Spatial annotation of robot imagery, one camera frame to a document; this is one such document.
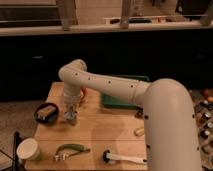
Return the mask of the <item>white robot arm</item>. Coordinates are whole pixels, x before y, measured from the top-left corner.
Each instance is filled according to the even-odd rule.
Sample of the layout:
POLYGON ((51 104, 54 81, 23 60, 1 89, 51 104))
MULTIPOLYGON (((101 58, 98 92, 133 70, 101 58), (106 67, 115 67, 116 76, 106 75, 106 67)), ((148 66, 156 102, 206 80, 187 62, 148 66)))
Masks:
POLYGON ((70 104, 87 87, 143 109, 148 171, 202 171, 193 102, 180 82, 93 74, 81 59, 61 67, 58 76, 70 104))

